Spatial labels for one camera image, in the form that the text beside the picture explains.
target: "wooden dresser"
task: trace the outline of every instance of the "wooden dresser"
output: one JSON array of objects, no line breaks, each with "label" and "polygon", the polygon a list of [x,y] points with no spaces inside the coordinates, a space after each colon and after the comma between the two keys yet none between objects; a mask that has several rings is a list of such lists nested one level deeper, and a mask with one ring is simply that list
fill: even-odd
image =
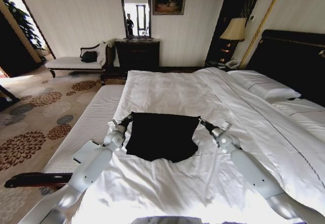
[{"label": "wooden dresser", "polygon": [[123,71],[157,71],[159,67],[160,40],[115,41],[120,67]]}]

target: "white pillow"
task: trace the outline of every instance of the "white pillow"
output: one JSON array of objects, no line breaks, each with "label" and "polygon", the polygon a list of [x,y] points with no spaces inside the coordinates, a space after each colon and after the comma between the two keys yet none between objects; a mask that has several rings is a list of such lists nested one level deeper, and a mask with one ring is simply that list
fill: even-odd
[{"label": "white pillow", "polygon": [[244,88],[269,102],[298,98],[301,95],[292,88],[255,71],[236,70],[228,73]]},{"label": "white pillow", "polygon": [[325,142],[325,108],[305,99],[277,102],[278,108],[311,134]]}]

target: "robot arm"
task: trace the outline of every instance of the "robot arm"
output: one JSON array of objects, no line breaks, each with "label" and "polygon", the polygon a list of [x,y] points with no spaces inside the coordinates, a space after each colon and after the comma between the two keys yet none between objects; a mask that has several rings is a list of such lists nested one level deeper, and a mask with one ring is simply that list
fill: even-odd
[{"label": "robot arm", "polygon": [[225,122],[221,128],[201,120],[223,153],[230,153],[239,172],[268,202],[270,207],[285,219],[301,218],[308,224],[325,223],[325,217],[316,210],[291,198],[273,175],[250,153],[240,147],[237,137],[226,132],[232,126]]},{"label": "robot arm", "polygon": [[123,146],[124,134],[131,121],[132,116],[129,115],[111,133],[107,134],[103,144],[89,153],[73,173],[69,182],[60,190],[43,197],[19,223],[64,223],[66,217],[62,211],[74,205],[82,193],[109,166],[113,152]]}]

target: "telephone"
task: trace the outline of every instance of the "telephone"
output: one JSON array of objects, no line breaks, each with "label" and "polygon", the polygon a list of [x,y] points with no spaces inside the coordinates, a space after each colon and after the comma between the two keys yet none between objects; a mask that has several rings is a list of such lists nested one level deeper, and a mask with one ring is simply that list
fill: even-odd
[{"label": "telephone", "polygon": [[225,66],[229,69],[236,69],[239,67],[240,62],[236,59],[228,61]]}]

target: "black bag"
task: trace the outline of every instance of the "black bag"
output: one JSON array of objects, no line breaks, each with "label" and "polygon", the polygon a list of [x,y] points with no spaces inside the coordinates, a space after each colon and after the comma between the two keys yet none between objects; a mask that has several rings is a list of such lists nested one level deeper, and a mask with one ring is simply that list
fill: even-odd
[{"label": "black bag", "polygon": [[96,51],[86,51],[81,56],[81,61],[86,62],[86,63],[97,61],[97,52]]}]

